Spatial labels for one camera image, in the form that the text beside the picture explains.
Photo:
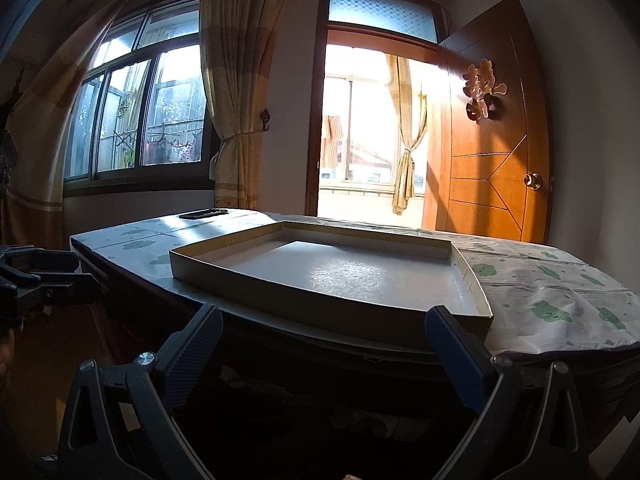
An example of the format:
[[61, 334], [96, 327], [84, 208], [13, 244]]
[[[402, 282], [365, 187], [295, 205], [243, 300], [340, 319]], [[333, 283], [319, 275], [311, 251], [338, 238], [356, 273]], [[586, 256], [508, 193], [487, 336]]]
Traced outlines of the frosted transom window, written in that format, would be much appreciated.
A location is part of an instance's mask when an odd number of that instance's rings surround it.
[[329, 0], [329, 21], [389, 30], [438, 43], [433, 11], [411, 1]]

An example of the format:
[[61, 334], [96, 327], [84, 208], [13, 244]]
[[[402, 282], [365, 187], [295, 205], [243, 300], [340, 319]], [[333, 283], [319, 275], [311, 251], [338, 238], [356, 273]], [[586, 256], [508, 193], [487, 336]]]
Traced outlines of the beige curtain at left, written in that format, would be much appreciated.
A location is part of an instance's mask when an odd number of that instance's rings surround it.
[[111, 0], [56, 50], [18, 100], [9, 130], [18, 159], [2, 203], [9, 245], [64, 245], [63, 172], [67, 122], [106, 32], [129, 0]]

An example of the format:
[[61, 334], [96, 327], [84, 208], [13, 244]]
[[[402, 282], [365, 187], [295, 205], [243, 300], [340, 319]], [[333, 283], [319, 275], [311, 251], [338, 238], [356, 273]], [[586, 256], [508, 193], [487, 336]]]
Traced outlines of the dark framed window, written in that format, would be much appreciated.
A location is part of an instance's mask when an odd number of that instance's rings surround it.
[[212, 187], [199, 7], [156, 0], [107, 29], [67, 126], [65, 196]]

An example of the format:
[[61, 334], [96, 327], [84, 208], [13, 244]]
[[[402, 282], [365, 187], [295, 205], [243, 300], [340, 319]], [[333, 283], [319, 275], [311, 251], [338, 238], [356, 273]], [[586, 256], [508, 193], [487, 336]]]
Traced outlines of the white tablecloth green clouds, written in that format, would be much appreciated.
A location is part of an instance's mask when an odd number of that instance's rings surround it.
[[[93, 271], [113, 271], [156, 294], [203, 302], [206, 292], [172, 276], [170, 250], [283, 218], [243, 209], [201, 220], [172, 214], [73, 234], [70, 246]], [[454, 244], [480, 279], [494, 312], [491, 353], [638, 347], [638, 295], [568, 252], [500, 238], [438, 231], [431, 236]]]

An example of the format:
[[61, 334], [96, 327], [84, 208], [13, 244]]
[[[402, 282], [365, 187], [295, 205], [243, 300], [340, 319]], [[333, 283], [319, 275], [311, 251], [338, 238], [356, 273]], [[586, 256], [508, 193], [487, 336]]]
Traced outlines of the orange wooden door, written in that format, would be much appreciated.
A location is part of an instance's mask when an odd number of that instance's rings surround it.
[[[488, 118], [472, 122], [463, 74], [483, 58], [508, 93], [494, 97]], [[422, 226], [545, 242], [552, 180], [547, 96], [520, 0], [502, 0], [473, 18], [436, 47], [433, 62]], [[529, 172], [544, 180], [539, 191], [526, 188]]]

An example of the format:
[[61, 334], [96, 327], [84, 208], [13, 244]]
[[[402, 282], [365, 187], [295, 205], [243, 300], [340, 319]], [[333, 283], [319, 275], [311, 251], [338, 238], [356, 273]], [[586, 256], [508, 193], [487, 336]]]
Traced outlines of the beige curtain in doorway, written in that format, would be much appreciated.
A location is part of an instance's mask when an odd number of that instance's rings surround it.
[[386, 54], [390, 71], [390, 98], [397, 118], [402, 151], [399, 155], [394, 194], [393, 213], [401, 216], [414, 196], [413, 152], [421, 145], [427, 132], [427, 97], [421, 81], [413, 87], [410, 60]]

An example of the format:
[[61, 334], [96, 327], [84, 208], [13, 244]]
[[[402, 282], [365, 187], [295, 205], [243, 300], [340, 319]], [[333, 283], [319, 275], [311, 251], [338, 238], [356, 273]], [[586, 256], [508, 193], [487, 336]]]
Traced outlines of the brass door knob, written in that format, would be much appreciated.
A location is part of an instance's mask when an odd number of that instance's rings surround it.
[[533, 191], [539, 191], [544, 184], [544, 180], [542, 180], [541, 175], [536, 172], [529, 172], [526, 174], [523, 178], [523, 182], [526, 188], [530, 188]]

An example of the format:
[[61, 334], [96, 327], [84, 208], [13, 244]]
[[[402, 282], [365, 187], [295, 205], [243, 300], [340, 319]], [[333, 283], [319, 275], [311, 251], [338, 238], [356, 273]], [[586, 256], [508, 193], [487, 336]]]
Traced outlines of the beige tied curtain centre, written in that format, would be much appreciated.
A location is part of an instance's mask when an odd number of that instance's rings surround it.
[[220, 140], [209, 164], [215, 205], [256, 209], [262, 118], [285, 0], [201, 0], [200, 51], [208, 114]]

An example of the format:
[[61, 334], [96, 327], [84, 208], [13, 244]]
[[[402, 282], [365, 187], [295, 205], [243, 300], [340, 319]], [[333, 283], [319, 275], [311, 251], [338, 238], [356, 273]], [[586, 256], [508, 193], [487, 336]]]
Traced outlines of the curtain tieback wall hook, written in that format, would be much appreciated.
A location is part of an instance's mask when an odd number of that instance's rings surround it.
[[259, 114], [259, 119], [262, 122], [262, 132], [268, 131], [270, 127], [270, 119], [271, 119], [269, 110], [264, 108]]

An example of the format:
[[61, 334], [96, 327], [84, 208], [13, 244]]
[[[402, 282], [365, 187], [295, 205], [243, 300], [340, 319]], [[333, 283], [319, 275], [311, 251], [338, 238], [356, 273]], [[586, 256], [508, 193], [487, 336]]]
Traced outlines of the wooden double-happiness door ornament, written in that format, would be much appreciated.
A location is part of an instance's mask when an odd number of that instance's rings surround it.
[[498, 82], [491, 60], [483, 58], [480, 65], [470, 64], [463, 74], [463, 93], [469, 99], [465, 105], [466, 116], [472, 122], [489, 117], [495, 96], [505, 96], [508, 86]]

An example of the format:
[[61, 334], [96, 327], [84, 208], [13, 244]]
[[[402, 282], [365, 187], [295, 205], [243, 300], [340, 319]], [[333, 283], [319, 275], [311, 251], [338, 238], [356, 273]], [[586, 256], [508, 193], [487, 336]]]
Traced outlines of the shallow white cardboard tray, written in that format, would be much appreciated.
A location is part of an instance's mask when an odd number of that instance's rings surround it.
[[278, 221], [173, 249], [174, 278], [213, 296], [325, 332], [421, 347], [428, 310], [445, 307], [485, 338], [480, 280], [449, 240]]

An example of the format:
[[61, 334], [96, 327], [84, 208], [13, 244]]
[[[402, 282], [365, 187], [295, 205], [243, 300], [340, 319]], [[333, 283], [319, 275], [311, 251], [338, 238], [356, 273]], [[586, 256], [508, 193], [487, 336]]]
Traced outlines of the black remote on table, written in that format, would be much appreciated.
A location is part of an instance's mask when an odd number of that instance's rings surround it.
[[179, 214], [179, 218], [184, 220], [200, 220], [222, 216], [223, 214], [228, 214], [228, 212], [227, 208], [207, 208], [184, 212], [183, 214]]

